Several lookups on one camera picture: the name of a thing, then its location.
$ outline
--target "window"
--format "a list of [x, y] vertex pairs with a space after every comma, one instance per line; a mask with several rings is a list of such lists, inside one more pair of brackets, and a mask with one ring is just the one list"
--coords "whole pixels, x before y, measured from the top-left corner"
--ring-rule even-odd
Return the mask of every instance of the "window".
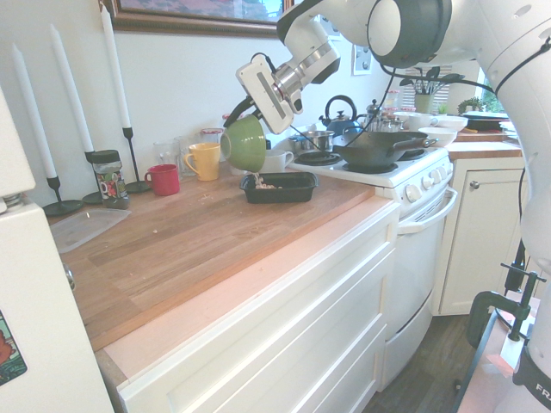
[[[429, 68], [426, 68], [426, 69], [423, 68], [423, 73], [426, 74], [428, 70]], [[451, 65], [440, 66], [440, 75], [438, 75], [438, 77], [442, 77], [451, 73], [451, 70], [452, 70]], [[406, 75], [419, 76], [420, 73], [414, 67], [410, 67], [406, 69]], [[447, 104], [448, 95], [449, 95], [449, 85], [446, 85], [440, 90], [438, 90], [434, 95], [434, 108], [438, 108], [442, 104]], [[414, 108], [414, 107], [415, 107], [415, 90], [411, 85], [405, 86], [404, 93], [402, 94], [402, 108]]]
[[[486, 75], [480, 69], [478, 83], [483, 83], [486, 86], [490, 86], [490, 82], [486, 78]], [[484, 106], [485, 112], [495, 112], [495, 113], [504, 113], [503, 105], [498, 100], [498, 98], [492, 92], [487, 91], [486, 89], [476, 88], [474, 95], [482, 100], [482, 105]]]

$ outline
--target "glass jar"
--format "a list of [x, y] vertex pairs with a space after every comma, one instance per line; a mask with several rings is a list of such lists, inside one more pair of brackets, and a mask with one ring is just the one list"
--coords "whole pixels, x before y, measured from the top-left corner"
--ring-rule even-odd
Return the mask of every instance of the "glass jar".
[[127, 209], [130, 204], [122, 177], [122, 162], [115, 150], [93, 152], [90, 156], [106, 208]]

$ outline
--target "white candle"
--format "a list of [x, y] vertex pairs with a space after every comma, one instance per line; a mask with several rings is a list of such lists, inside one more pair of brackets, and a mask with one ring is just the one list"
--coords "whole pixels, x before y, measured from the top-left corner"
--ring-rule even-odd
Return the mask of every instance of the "white candle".
[[31, 86], [31, 80], [28, 77], [27, 66], [23, 59], [22, 53], [17, 49], [17, 46], [13, 47], [15, 73], [17, 79], [21, 85], [21, 91], [23, 93], [23, 100], [27, 106], [28, 116], [31, 118], [31, 125], [33, 126], [34, 138], [38, 144], [40, 151], [40, 157], [46, 170], [46, 177], [55, 178], [58, 174], [53, 166], [52, 154], [46, 140], [46, 134], [44, 133], [44, 127], [42, 126], [42, 120], [40, 119], [40, 113], [36, 100], [34, 99], [33, 87]]
[[61, 77], [65, 83], [67, 94], [71, 100], [72, 112], [77, 121], [78, 133], [80, 139], [83, 141], [84, 151], [93, 152], [94, 146], [92, 139], [90, 138], [90, 132], [88, 132], [88, 126], [86, 125], [86, 118], [84, 118], [83, 105], [78, 98], [77, 86], [75, 80], [72, 78], [71, 67], [69, 66], [69, 60], [65, 55], [65, 49], [61, 42], [61, 36], [53, 25], [50, 25], [50, 34], [52, 35], [53, 51], [58, 59], [59, 68], [61, 70]]
[[115, 90], [117, 94], [117, 102], [119, 103], [119, 115], [121, 117], [122, 127], [131, 127], [130, 116], [128, 115], [127, 98], [124, 95], [124, 88], [122, 86], [121, 67], [119, 66], [119, 58], [117, 57], [115, 35], [113, 34], [113, 26], [111, 25], [111, 15], [107, 11], [107, 7], [105, 7], [104, 4], [102, 4], [102, 23], [103, 32], [105, 33], [105, 41], [107, 42], [111, 71], [113, 72], [113, 81], [115, 82]]

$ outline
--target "black candle holder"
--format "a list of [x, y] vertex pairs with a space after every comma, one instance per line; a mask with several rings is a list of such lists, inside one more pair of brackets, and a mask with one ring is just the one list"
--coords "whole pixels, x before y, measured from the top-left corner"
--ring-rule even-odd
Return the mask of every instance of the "black candle holder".
[[48, 182], [48, 187], [53, 189], [55, 196], [58, 199], [57, 202], [46, 205], [42, 208], [44, 209], [44, 213], [47, 217], [59, 217], [61, 215], [66, 215], [67, 213], [74, 213], [83, 207], [84, 203], [81, 200], [61, 200], [61, 195], [59, 195], [61, 182], [59, 181], [58, 176], [54, 178], [46, 178], [46, 180]]
[[94, 153], [94, 152], [85, 152], [84, 155], [86, 156], [86, 160], [90, 163], [90, 166], [92, 167], [92, 172], [94, 173], [94, 179], [96, 180], [97, 191], [92, 192], [91, 194], [87, 194], [83, 198], [83, 202], [85, 204], [90, 204], [90, 205], [100, 205], [102, 203], [102, 193], [101, 193], [101, 190], [100, 190], [100, 184], [99, 184], [99, 182], [97, 181], [97, 178], [96, 178], [96, 172], [94, 171], [94, 165], [92, 165], [92, 158], [91, 158], [92, 153]]
[[132, 138], [134, 136], [132, 127], [123, 127], [122, 133], [128, 140], [128, 146], [130, 146], [130, 155], [132, 156], [132, 164], [134, 167], [134, 174], [136, 175], [136, 182], [130, 182], [126, 185], [127, 192], [129, 194], [139, 194], [140, 192], [149, 191], [151, 189], [149, 185], [139, 179], [138, 165], [136, 164], [136, 156], [134, 156], [134, 148], [132, 146]]

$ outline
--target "drinking glass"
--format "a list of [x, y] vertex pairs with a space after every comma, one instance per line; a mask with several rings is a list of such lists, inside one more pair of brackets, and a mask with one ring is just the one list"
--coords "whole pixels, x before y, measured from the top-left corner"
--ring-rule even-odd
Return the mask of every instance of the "drinking glass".
[[154, 142], [153, 147], [155, 148], [157, 163], [159, 165], [165, 165], [167, 163], [175, 164], [178, 167], [178, 178], [182, 179], [183, 161], [180, 154], [180, 144], [173, 139]]
[[177, 138], [174, 138], [175, 142], [178, 143], [178, 147], [180, 148], [180, 157], [178, 158], [179, 161], [179, 168], [182, 171], [182, 176], [194, 176], [195, 172], [191, 170], [188, 165], [186, 165], [183, 162], [183, 157], [189, 153], [189, 147], [193, 144], [199, 143], [199, 136], [196, 135], [183, 135], [178, 136]]

